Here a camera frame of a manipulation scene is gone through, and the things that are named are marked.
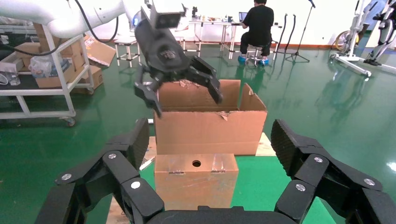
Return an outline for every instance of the black t-shirt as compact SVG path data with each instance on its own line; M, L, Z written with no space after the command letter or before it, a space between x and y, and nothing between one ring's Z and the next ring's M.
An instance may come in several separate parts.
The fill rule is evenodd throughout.
M249 42L265 45L271 41L271 27L274 24L274 11L267 6L256 6L249 10L243 23L249 27Z

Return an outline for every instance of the cardboard box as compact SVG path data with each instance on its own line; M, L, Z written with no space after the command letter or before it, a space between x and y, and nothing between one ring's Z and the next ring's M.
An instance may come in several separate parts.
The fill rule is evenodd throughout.
M115 55L115 49L98 42L94 37L85 36L85 48L90 64L97 67L110 67Z
M80 68L79 70L74 71L74 67L70 65L64 71L64 78L66 82L69 83L74 81L83 69L84 68ZM36 82L40 88L56 88L62 86L59 77L36 78Z
M44 33L44 29L42 28L41 24L33 23L33 26L36 29L37 36L39 38L40 42L40 51L45 52L45 51L50 51L50 47L48 45L47 38ZM58 46L60 38L52 36L52 39L54 40L55 46ZM69 39L62 39L61 43L64 43L68 41ZM62 56L72 56L72 55L77 55L77 54L82 54L83 50L81 48L81 43L80 41L74 42L72 45L69 47L66 47L64 50L61 51Z
M82 55L83 49L81 48L81 42L76 41L71 44L69 47L66 47L61 51L62 56L74 56L74 55Z
M26 68L29 68L30 60L31 60L31 59L32 59L31 57L24 57L24 58L22 58L23 65L24 65Z
M71 61L73 62L74 70L77 71L85 64L84 57L78 53L77 55L73 55L71 57Z
M6 71L6 69L11 68L15 70L15 72L18 72L22 67L23 61L17 56L16 52L0 61L0 71Z
M103 77L102 77L102 69L96 66L90 65L92 78L93 78L93 89L95 90L98 86L103 84ZM89 76L88 72L83 74L81 80L78 83L89 83ZM83 93L89 94L89 91L86 88L75 88L72 91L73 93Z
M18 50L23 50L32 54L38 54L40 53L40 43L33 43L33 42L27 42L23 43L17 47L15 47ZM16 52L17 57L19 58L32 58L31 55L26 55L20 52Z
M164 83L158 91L163 116L154 114L158 154L231 153L255 155L267 108L240 80L221 80L223 102L208 89L186 81Z
M233 154L157 155L156 192L165 210L229 208L238 172Z

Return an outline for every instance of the hole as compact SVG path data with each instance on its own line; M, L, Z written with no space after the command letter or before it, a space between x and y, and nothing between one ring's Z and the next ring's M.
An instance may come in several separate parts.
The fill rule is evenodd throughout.
M198 161L198 160L195 160L195 161L192 162L192 165L195 166L195 167L200 167L201 166L201 162Z

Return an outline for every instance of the white shelf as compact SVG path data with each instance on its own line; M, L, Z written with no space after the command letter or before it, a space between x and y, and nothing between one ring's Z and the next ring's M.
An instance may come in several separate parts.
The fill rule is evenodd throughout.
M49 48L51 50L55 49L55 44L54 40L52 39L52 34L48 30L46 26L43 26L45 36L48 41ZM84 69L76 79L71 82L67 83L65 78L64 78L64 73L62 71L62 66L60 64L60 59L58 58L59 52L64 50L66 47L70 46L76 41L80 41L81 48L83 49L83 56L85 60L85 65ZM29 86L27 89L8 89L8 90L2 90L0 89L0 96L16 96L18 99L18 102L21 106L21 109L23 112L2 112L0 113L0 119L23 119L23 118L60 118L64 119L70 123L74 124L74 119L73 117L76 116L76 112L74 110L73 103L70 98L70 91L73 90L73 88L78 87L78 88L92 88L93 87L93 79L92 79L92 72L89 66L89 60L85 48L85 42L84 38L82 35L78 35L76 37L71 38L70 40L66 41L65 43L61 44L59 48L51 54L52 58L54 59L55 67L57 68L57 73L58 77L61 82L61 88L58 89L39 89L39 88L34 88L32 86ZM80 81L81 77L88 72L89 84L79 84L78 82ZM23 96L45 96L45 95L63 95L66 99L66 104L68 106L67 111L50 111L50 112L30 112L25 99Z

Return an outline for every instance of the bicycle wheel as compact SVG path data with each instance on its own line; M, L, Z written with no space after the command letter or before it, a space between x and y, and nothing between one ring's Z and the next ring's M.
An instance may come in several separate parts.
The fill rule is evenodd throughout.
M337 36L337 38L335 39L335 42L334 42L335 48L337 50L342 51L345 49L345 47L347 46L348 39L349 39L349 34L350 34L350 31L347 30L347 31L340 33Z

